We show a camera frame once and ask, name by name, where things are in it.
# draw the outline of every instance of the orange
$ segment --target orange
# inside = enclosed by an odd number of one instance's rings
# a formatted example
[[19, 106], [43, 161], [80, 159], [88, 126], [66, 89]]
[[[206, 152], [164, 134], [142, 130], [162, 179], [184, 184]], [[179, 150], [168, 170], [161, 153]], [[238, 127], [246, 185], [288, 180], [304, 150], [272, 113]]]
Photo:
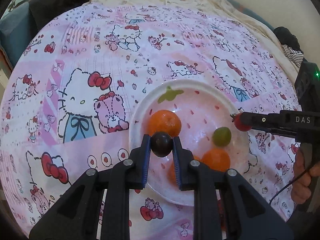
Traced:
[[168, 110], [159, 110], [151, 117], [147, 125], [147, 133], [153, 136], [155, 132], [166, 132], [171, 137], [176, 137], [181, 131], [179, 117]]
[[221, 148], [213, 148], [207, 151], [201, 161], [207, 164], [211, 169], [225, 172], [230, 168], [230, 157], [228, 153]]
[[[197, 161], [201, 161], [199, 157], [197, 156], [193, 156], [195, 160]], [[173, 164], [173, 161], [169, 167], [169, 170], [168, 170], [168, 179], [169, 181], [174, 184], [174, 185], [177, 185], [177, 182], [176, 182], [176, 172], [174, 171], [174, 164]]]

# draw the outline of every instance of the white plate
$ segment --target white plate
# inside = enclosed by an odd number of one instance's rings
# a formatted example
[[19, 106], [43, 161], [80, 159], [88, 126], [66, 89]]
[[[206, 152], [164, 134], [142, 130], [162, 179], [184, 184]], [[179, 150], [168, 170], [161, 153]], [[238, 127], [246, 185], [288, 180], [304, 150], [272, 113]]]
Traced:
[[[183, 90], [183, 93], [178, 94], [172, 101], [158, 102], [168, 87], [171, 90]], [[248, 167], [248, 134], [236, 129], [230, 114], [237, 114], [239, 111], [218, 89], [190, 79], [166, 81], [155, 88], [138, 104], [132, 116], [129, 125], [130, 151], [141, 146], [146, 124], [150, 116], [158, 110], [170, 110], [177, 114], [182, 123], [179, 134], [182, 147], [200, 158], [214, 147], [211, 141], [213, 132], [222, 126], [230, 128], [231, 142], [224, 148], [230, 156], [230, 167], [240, 174], [245, 172]], [[147, 183], [167, 201], [193, 206], [193, 191], [179, 191], [177, 185], [168, 180], [167, 172], [172, 161], [172, 153], [165, 158], [151, 153]]]

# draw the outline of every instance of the black cable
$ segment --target black cable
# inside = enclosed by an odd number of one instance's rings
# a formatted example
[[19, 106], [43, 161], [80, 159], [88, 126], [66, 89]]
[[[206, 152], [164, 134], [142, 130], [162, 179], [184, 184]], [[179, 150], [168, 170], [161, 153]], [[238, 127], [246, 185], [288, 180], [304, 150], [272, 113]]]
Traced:
[[292, 181], [290, 181], [287, 185], [285, 185], [281, 190], [278, 191], [277, 194], [275, 194], [272, 199], [269, 202], [269, 205], [271, 206], [272, 201], [282, 192], [284, 191], [287, 187], [289, 187], [291, 184], [293, 184], [294, 182], [296, 182], [298, 179], [300, 179], [304, 174], [306, 174], [311, 168], [313, 167], [313, 165], [310, 165], [303, 173], [301, 173], [298, 177], [296, 177], [295, 179], [293, 179]]

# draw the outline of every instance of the finger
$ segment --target finger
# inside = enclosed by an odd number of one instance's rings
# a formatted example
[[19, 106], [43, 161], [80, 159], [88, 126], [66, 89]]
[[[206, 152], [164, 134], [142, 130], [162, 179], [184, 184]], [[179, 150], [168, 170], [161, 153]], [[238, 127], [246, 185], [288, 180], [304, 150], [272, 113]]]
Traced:
[[292, 191], [295, 192], [300, 198], [307, 200], [311, 197], [311, 191], [308, 187], [302, 185], [299, 182], [295, 182], [292, 187]]
[[320, 176], [320, 162], [316, 163], [309, 171], [312, 177]]
[[297, 204], [303, 204], [306, 201], [305, 199], [299, 197], [294, 191], [291, 191], [291, 199]]
[[[294, 176], [298, 177], [300, 174], [302, 174], [304, 172], [304, 168], [301, 167], [297, 167], [293, 165], [293, 172], [294, 172]], [[300, 179], [297, 180], [298, 182], [300, 182], [302, 185], [304, 186], [309, 186], [311, 183], [311, 177], [310, 174], [308, 172], [306, 172]]]
[[300, 150], [298, 150], [296, 156], [295, 156], [295, 165], [298, 167], [303, 167], [304, 168], [304, 157], [303, 154]]

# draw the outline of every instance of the red cherry tomato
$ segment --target red cherry tomato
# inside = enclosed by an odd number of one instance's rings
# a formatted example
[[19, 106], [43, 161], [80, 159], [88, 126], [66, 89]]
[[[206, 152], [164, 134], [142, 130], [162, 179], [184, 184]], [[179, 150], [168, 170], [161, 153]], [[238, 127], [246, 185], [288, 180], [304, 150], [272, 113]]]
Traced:
[[250, 126], [250, 125], [245, 125], [245, 124], [243, 124], [242, 122], [241, 122], [241, 120], [240, 120], [240, 115], [241, 115], [242, 113], [239, 113], [239, 114], [231, 114], [230, 116], [233, 118], [233, 123], [235, 124], [235, 127], [239, 130], [239, 131], [241, 131], [241, 132], [247, 132], [247, 131], [249, 131], [251, 128], [252, 128], [252, 126]]

